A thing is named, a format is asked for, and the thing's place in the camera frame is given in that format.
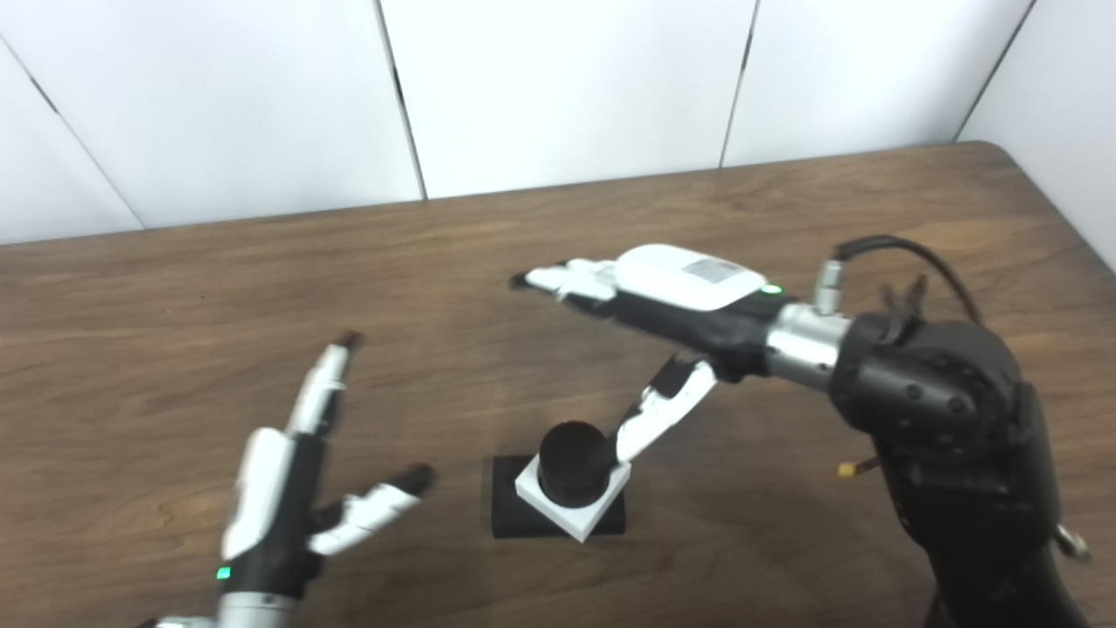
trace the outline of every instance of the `white square base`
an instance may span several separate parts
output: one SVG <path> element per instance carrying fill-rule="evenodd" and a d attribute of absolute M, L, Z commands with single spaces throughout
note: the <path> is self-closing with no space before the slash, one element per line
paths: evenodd
<path fill-rule="evenodd" d="M 616 501 L 616 496 L 620 494 L 629 477 L 632 477 L 632 464 L 620 463 L 609 474 L 608 490 L 599 500 L 580 509 L 567 509 L 555 504 L 542 493 L 542 487 L 539 486 L 539 456 L 536 454 L 516 479 L 516 494 L 569 533 L 570 537 L 585 543 L 589 533 L 597 526 L 597 522 L 605 516 L 605 511 Z"/>

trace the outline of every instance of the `robotic hand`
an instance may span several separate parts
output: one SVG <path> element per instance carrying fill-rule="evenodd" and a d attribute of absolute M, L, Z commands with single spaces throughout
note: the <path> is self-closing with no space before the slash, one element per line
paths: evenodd
<path fill-rule="evenodd" d="M 364 541 L 419 504 L 433 480 L 426 465 L 414 465 L 364 495 L 312 510 L 325 439 L 358 341 L 349 334 L 326 348 L 306 377 L 286 433 L 260 428 L 249 438 L 221 543 L 217 619 L 165 617 L 141 628 L 285 628 L 325 557 Z"/>
<path fill-rule="evenodd" d="M 845 263 L 883 248 L 933 264 L 970 321 L 925 320 L 925 277 L 903 299 L 886 292 L 885 311 L 838 312 Z M 512 284 L 696 351 L 695 364 L 708 365 L 720 381 L 778 377 L 827 394 L 849 426 L 873 438 L 878 458 L 853 473 L 883 470 L 899 522 L 927 552 L 941 610 L 958 628 L 1086 626 L 1049 551 L 1054 542 L 1071 558 L 1088 558 L 1080 538 L 1059 523 L 1035 389 L 1003 341 L 982 326 L 961 280 L 930 249 L 892 235 L 841 244 L 821 265 L 814 303 L 754 270 L 667 244 L 641 245 L 615 261 L 537 268 Z M 662 388 L 654 384 L 648 390 Z M 683 414 L 691 402 L 679 405 Z M 628 415 L 617 436 L 639 413 Z M 665 431 L 657 425 L 650 441 Z"/>

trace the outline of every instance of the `cable connector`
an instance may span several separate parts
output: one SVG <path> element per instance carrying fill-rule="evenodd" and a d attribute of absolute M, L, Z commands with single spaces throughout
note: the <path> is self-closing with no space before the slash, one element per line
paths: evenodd
<path fill-rule="evenodd" d="M 845 264 L 836 259 L 821 262 L 818 270 L 818 282 L 814 286 L 814 308 L 822 317 L 836 313 L 840 307 L 840 281 L 845 273 Z"/>

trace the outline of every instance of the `wooden table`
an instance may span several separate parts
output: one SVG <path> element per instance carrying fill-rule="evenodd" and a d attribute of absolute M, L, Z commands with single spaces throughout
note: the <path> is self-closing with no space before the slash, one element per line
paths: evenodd
<path fill-rule="evenodd" d="M 440 483 L 328 564 L 300 626 L 918 626 L 933 583 L 881 477 L 835 474 L 867 439 L 783 383 L 718 389 L 644 454 L 625 537 L 493 541 L 487 523 L 485 457 L 560 421 L 614 425 L 671 352 L 509 274 L 670 241 L 808 293 L 831 244 L 870 232 L 950 259 L 1038 385 L 1066 521 L 1097 554 L 1062 571 L 1090 619 L 1116 619 L 1116 280 L 973 143 L 4 247 L 0 624 L 211 612 L 244 441 L 285 424 L 353 328 L 369 344 L 324 497 L 410 461 Z M 917 268 L 858 260 L 847 309 Z"/>

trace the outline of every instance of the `white wall panel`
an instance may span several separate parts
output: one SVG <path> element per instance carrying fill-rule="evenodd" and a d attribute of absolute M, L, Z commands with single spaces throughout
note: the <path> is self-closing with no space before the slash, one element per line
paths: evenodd
<path fill-rule="evenodd" d="M 371 0 L 3 0 L 0 32 L 147 225 L 420 195 Z"/>
<path fill-rule="evenodd" d="M 1116 2 L 1039 0 L 961 138 L 1007 149 L 1116 269 Z"/>
<path fill-rule="evenodd" d="M 0 243 L 138 228 L 0 42 Z"/>
<path fill-rule="evenodd" d="M 766 0 L 725 165 L 950 142 L 1030 0 Z"/>
<path fill-rule="evenodd" d="M 715 167 L 753 0 L 384 0 L 431 196 Z"/>

